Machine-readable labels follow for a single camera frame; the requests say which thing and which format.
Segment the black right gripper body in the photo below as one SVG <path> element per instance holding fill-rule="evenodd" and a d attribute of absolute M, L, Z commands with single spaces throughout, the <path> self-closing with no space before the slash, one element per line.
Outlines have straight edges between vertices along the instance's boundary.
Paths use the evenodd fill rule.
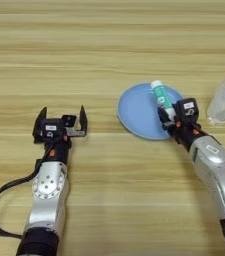
<path fill-rule="evenodd" d="M 185 124 L 182 121 L 167 121 L 162 124 L 162 128 L 176 140 L 178 144 L 182 144 L 189 151 L 193 142 L 203 136 L 207 136 L 200 125 L 197 123 Z"/>

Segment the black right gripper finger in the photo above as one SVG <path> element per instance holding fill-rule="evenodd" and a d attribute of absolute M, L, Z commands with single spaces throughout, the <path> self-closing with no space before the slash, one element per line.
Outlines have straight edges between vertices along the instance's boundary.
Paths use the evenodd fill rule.
<path fill-rule="evenodd" d="M 164 129 L 168 129 L 172 125 L 172 123 L 171 123 L 171 120 L 170 120 L 169 115 L 166 112 L 166 110 L 162 107 L 159 107 L 158 108 L 158 115 L 159 115 L 159 119 L 162 123 L 162 127 Z"/>

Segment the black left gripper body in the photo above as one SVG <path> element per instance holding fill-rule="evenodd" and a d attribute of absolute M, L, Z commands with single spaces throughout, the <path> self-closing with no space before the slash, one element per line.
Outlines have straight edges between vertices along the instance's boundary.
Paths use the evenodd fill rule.
<path fill-rule="evenodd" d="M 44 162 L 57 161 L 68 163 L 69 150 L 72 147 L 73 137 L 84 137 L 86 130 L 62 128 L 61 130 L 46 131 L 43 135 L 45 156 Z"/>

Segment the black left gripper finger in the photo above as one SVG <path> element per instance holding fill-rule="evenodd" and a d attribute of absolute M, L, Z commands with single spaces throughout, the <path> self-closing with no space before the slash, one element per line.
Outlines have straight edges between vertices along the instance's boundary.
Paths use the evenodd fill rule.
<path fill-rule="evenodd" d="M 33 132 L 32 132 L 32 136 L 34 138 L 34 143 L 42 143 L 43 139 L 42 139 L 42 127 L 41 127 L 41 123 L 42 121 L 46 118 L 47 115 L 47 108 L 44 107 L 38 117 L 35 120 L 35 124 L 34 124 L 34 128 L 33 128 Z"/>
<path fill-rule="evenodd" d="M 85 112 L 85 109 L 84 109 L 84 106 L 82 105 L 81 106 L 81 109 L 80 109 L 80 126 L 81 126 L 81 131 L 82 132 L 87 132 L 87 126 L 88 126 L 88 121 L 87 121 L 87 115 L 86 115 L 86 112 Z"/>

